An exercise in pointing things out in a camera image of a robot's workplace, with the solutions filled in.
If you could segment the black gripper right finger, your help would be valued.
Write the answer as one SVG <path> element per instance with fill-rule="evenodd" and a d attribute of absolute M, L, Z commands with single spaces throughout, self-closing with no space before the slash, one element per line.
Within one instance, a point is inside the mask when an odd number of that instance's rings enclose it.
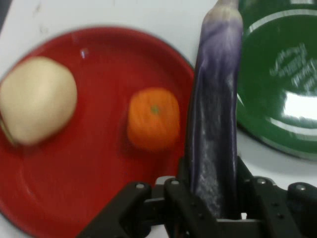
<path fill-rule="evenodd" d="M 254 176 L 237 159 L 237 191 L 241 212 L 259 220 L 268 238 L 317 236 L 317 188 L 296 182 L 286 190 L 266 177 Z"/>

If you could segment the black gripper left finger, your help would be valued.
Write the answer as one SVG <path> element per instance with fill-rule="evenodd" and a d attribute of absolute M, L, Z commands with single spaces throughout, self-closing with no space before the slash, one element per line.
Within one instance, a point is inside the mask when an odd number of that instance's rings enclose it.
<path fill-rule="evenodd" d="M 189 163 L 179 161 L 163 185 L 126 185 L 77 235 L 79 238 L 144 238 L 164 225 L 170 238 L 217 238 L 219 227 L 203 201 L 189 191 Z"/>

